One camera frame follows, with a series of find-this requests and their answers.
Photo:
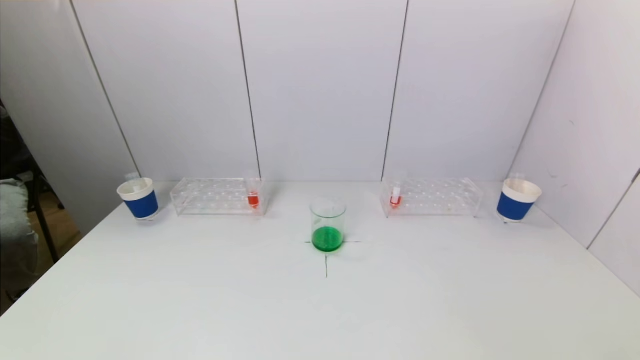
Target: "wall seam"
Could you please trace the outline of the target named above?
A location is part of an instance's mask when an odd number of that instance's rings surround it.
[[[516,150],[516,154],[513,156],[513,161],[511,162],[511,166],[509,166],[509,170],[507,171],[507,174],[505,176],[505,178],[507,178],[511,172],[513,171],[513,167],[516,163],[516,159],[518,158],[518,155],[520,154],[520,151],[522,150],[522,145],[524,144],[524,140],[527,138],[527,133],[529,132],[529,129],[531,128],[531,123],[533,122],[533,118],[536,116],[536,113],[538,112],[538,107],[540,106],[540,100],[542,99],[542,95],[545,93],[545,90],[547,88],[547,83],[549,82],[549,78],[551,77],[551,72],[554,69],[554,65],[556,64],[556,60],[558,57],[558,54],[560,53],[560,48],[562,47],[562,43],[564,42],[564,36],[566,35],[566,30],[567,28],[569,28],[569,22],[571,21],[571,17],[573,15],[573,9],[575,8],[575,2],[576,0],[573,0],[573,4],[571,5],[571,10],[569,11],[569,16],[567,17],[566,20],[566,24],[564,24],[564,30],[562,32],[562,36],[560,38],[560,42],[558,43],[558,47],[556,49],[556,54],[554,55],[554,59],[551,61],[551,66],[549,67],[549,72],[547,73],[547,78],[545,79],[545,83],[542,85],[542,90],[540,90],[540,95],[538,96],[538,100],[536,101],[536,105],[533,108],[533,112],[531,113],[531,117],[529,118],[529,122],[527,123],[527,128],[524,131],[524,134],[522,135],[522,139],[520,139],[520,145],[518,145],[518,150]]]
[[[111,99],[109,98],[109,94],[107,93],[107,89],[104,87],[102,76],[100,76],[100,72],[98,71],[98,66],[96,66],[95,60],[93,59],[93,53],[91,52],[89,43],[86,41],[86,36],[84,35],[84,30],[82,29],[82,25],[80,24],[80,18],[78,17],[74,0],[69,0],[69,4],[71,5],[71,10],[74,13],[74,17],[76,18],[76,23],[78,25],[78,29],[80,29],[80,35],[82,36],[84,46],[86,47],[87,53],[89,54],[89,59],[91,59],[91,64],[93,65],[93,69],[96,75],[98,76],[98,81],[100,82],[100,87],[102,87],[102,92],[104,93],[104,96],[107,99],[107,103],[109,104],[109,109],[111,109],[111,114],[113,114],[113,118],[116,120],[116,125],[118,125],[118,130],[120,130],[120,134],[122,135],[124,144],[127,147],[127,151],[129,151],[129,156],[131,156],[131,161],[133,161],[133,166],[136,167],[136,171],[138,172],[138,174],[142,176],[142,174],[140,173],[140,168],[138,168],[138,164],[136,163],[136,158],[134,158],[133,152],[131,152],[131,147],[129,146],[127,137],[124,135],[124,131],[122,131],[122,126],[120,125],[120,121],[118,120],[118,115],[116,115],[116,111],[113,109],[113,105],[111,103]]]
[[[394,96],[391,100],[391,114],[389,115],[389,129],[387,131],[387,144],[385,146],[385,159],[382,161],[382,175],[380,181],[385,177],[385,167],[387,166],[387,153],[389,152],[389,138],[391,136],[391,121],[394,118],[394,107],[396,105],[396,91],[398,88],[398,76],[400,75],[400,61],[402,60],[402,49],[404,46],[404,32],[406,31],[406,18],[409,14],[409,0],[406,0],[406,8],[404,9],[404,24],[402,27],[402,37],[400,39],[400,52],[398,54],[398,66],[396,69],[396,83],[394,84]]]
[[[258,154],[258,138],[255,136],[255,123],[253,122],[253,106],[251,104],[251,90],[249,90],[249,75],[246,71],[246,60],[244,58],[244,43],[242,41],[242,29],[240,28],[240,11],[238,10],[238,2],[234,0],[236,5],[236,21],[238,23],[238,35],[240,36],[240,50],[242,52],[242,64],[244,67],[244,81],[246,82],[246,95],[249,99],[249,113],[251,114],[251,128],[253,130],[253,145],[255,146],[255,159],[258,162],[258,176],[262,178],[262,170],[260,169],[260,155]]]

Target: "cup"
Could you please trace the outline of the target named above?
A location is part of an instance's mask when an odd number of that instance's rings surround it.
[[[336,251],[344,240],[345,203],[338,198],[319,197],[311,203],[311,243],[324,252]]]
[[[127,181],[118,186],[117,191],[136,219],[146,220],[157,213],[158,200],[153,180],[143,177]]]
[[[542,190],[524,179],[506,179],[498,202],[498,214],[507,222],[520,222],[531,206],[542,195]]]

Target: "red liquid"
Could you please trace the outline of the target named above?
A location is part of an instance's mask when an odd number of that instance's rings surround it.
[[[402,197],[401,196],[398,197],[398,202],[394,202],[394,198],[393,197],[389,200],[389,203],[391,204],[391,207],[394,208],[394,209],[396,209],[398,206],[400,206],[401,202],[402,202]]]
[[[249,206],[251,206],[254,209],[257,208],[258,205],[260,204],[258,193],[250,193],[249,196],[247,196],[247,199],[249,200]]]

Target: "white cup rim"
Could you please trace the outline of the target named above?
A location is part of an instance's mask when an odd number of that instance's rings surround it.
[[[122,200],[124,200],[124,201],[140,200],[140,199],[143,199],[143,198],[147,197],[150,193],[152,193],[154,191],[154,181],[153,180],[149,179],[148,177],[142,177],[141,179],[145,181],[147,186],[144,187],[142,190],[137,191],[137,192],[125,192],[124,191],[124,189],[127,186],[130,186],[129,182],[126,182],[126,183],[118,186],[118,189],[116,191],[118,192],[118,195],[122,198]]]
[[[524,179],[506,179],[502,192],[518,202],[536,202],[542,195],[542,189],[538,185]]]

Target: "green liquid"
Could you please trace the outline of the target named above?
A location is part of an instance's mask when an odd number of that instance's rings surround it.
[[[314,231],[311,242],[320,251],[336,251],[342,245],[342,233],[334,227],[321,227]]]

